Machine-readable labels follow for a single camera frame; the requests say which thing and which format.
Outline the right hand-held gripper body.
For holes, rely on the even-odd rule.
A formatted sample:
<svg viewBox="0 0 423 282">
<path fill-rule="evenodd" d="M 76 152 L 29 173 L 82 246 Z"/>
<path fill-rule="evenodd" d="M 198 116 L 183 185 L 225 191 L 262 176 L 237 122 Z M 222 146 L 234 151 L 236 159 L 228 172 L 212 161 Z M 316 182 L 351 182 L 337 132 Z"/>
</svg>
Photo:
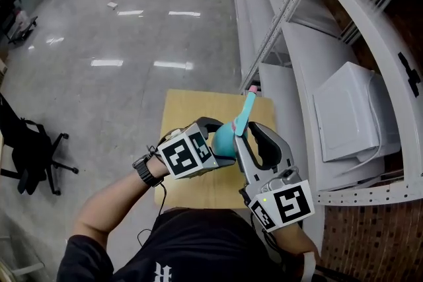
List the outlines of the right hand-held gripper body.
<svg viewBox="0 0 423 282">
<path fill-rule="evenodd" d="M 295 166 L 269 175 L 253 175 L 240 194 L 266 232 L 315 214 L 309 181 L 300 178 Z"/>
</svg>

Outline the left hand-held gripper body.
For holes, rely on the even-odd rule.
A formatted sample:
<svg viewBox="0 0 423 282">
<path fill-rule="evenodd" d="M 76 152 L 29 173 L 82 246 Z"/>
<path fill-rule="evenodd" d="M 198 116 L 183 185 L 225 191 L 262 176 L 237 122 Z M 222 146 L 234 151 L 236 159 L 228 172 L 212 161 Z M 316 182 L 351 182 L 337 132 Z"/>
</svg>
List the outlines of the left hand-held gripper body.
<svg viewBox="0 0 423 282">
<path fill-rule="evenodd" d="M 159 144 L 158 152 L 174 179 L 199 176 L 217 168 L 197 123 L 171 131 Z"/>
</svg>

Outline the person's right forearm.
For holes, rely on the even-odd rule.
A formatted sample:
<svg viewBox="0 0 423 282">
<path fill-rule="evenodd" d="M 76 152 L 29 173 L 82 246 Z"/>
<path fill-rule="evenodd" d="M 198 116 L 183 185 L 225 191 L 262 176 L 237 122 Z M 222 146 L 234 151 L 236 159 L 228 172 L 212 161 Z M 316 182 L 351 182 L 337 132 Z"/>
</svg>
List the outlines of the person's right forearm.
<svg viewBox="0 0 423 282">
<path fill-rule="evenodd" d="M 312 252 L 317 262 L 320 255 L 314 242 L 306 235 L 298 223 L 292 223 L 288 226 L 272 231 L 278 247 L 290 254 L 298 256 Z"/>
</svg>

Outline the person's left forearm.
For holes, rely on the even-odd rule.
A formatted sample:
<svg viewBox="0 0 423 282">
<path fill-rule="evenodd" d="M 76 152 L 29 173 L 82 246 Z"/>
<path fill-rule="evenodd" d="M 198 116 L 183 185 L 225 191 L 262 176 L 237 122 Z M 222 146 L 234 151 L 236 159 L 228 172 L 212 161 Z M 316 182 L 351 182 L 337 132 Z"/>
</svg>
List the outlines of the person's left forearm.
<svg viewBox="0 0 423 282">
<path fill-rule="evenodd" d="M 87 236 L 106 248 L 110 233 L 150 187 L 134 170 L 101 189 L 83 205 L 72 234 Z"/>
</svg>

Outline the black wristwatch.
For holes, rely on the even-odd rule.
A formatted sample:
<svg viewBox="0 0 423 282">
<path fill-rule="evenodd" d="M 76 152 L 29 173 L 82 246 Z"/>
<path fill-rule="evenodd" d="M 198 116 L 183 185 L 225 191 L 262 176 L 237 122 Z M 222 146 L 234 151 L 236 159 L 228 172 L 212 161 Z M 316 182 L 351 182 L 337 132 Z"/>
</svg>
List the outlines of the black wristwatch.
<svg viewBox="0 0 423 282">
<path fill-rule="evenodd" d="M 133 164 L 132 167 L 138 173 L 139 177 L 147 184 L 149 187 L 156 187 L 163 182 L 163 178 L 156 178 L 152 173 L 149 171 L 147 167 L 147 162 L 151 158 L 151 155 L 144 155 L 137 159 Z"/>
</svg>

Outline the white microwave oven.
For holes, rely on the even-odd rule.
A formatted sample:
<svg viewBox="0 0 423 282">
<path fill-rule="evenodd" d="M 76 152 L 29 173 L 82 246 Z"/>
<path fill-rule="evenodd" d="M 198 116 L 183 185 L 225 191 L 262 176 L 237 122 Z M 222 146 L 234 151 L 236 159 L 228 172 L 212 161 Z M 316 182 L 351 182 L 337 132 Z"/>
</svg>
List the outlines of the white microwave oven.
<svg viewBox="0 0 423 282">
<path fill-rule="evenodd" d="M 397 120 L 381 75 L 346 62 L 313 100 L 324 162 L 366 162 L 400 151 Z"/>
</svg>

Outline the person's black shirt torso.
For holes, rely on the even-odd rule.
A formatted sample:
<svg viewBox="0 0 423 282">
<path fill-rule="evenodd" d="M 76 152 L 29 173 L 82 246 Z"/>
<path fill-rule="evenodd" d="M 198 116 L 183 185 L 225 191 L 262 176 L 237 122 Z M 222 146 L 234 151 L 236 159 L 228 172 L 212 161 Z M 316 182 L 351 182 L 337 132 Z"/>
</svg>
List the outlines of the person's black shirt torso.
<svg viewBox="0 0 423 282">
<path fill-rule="evenodd" d="M 139 252 L 115 271 L 106 250 L 72 236 L 57 282 L 288 282 L 253 228 L 230 209 L 163 213 Z"/>
</svg>

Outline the white metal shelving rack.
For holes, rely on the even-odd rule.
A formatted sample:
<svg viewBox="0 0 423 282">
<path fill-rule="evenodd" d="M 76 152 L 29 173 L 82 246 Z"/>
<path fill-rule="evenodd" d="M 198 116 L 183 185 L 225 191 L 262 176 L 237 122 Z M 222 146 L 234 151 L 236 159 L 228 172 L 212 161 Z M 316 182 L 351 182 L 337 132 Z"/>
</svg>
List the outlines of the white metal shelving rack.
<svg viewBox="0 0 423 282">
<path fill-rule="evenodd" d="M 274 103 L 276 128 L 318 205 L 423 200 L 423 63 L 385 12 L 392 0 L 234 0 L 241 86 Z M 416 69 L 416 98 L 398 53 Z M 366 162 L 324 162 L 314 92 L 346 62 L 383 77 L 401 149 Z"/>
</svg>

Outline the black office chair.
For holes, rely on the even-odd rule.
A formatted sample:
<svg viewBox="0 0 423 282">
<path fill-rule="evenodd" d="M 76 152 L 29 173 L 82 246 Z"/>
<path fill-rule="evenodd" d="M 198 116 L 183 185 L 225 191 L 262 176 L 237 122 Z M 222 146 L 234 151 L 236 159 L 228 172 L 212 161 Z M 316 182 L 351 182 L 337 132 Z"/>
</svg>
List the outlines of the black office chair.
<svg viewBox="0 0 423 282">
<path fill-rule="evenodd" d="M 4 144 L 12 148 L 12 161 L 16 170 L 0 168 L 0 175 L 18 181 L 20 194 L 32 195 L 38 184 L 47 180 L 51 192 L 60 196 L 60 189 L 54 185 L 52 169 L 63 168 L 74 174 L 79 169 L 54 160 L 54 154 L 61 140 L 68 139 L 67 133 L 60 133 L 52 141 L 44 126 L 32 120 L 20 118 L 0 93 L 0 132 Z"/>
</svg>

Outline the flat platform cart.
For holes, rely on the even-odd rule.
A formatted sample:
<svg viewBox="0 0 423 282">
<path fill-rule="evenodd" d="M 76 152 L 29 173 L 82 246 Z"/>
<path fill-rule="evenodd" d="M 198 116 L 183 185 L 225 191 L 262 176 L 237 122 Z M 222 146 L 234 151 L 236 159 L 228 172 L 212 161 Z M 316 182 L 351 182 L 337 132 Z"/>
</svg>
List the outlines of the flat platform cart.
<svg viewBox="0 0 423 282">
<path fill-rule="evenodd" d="M 26 40 L 27 36 L 32 31 L 32 27 L 37 27 L 37 19 L 37 16 L 25 18 L 18 25 L 18 28 L 14 31 L 14 33 L 10 37 L 7 37 L 9 43 L 16 44 Z"/>
</svg>

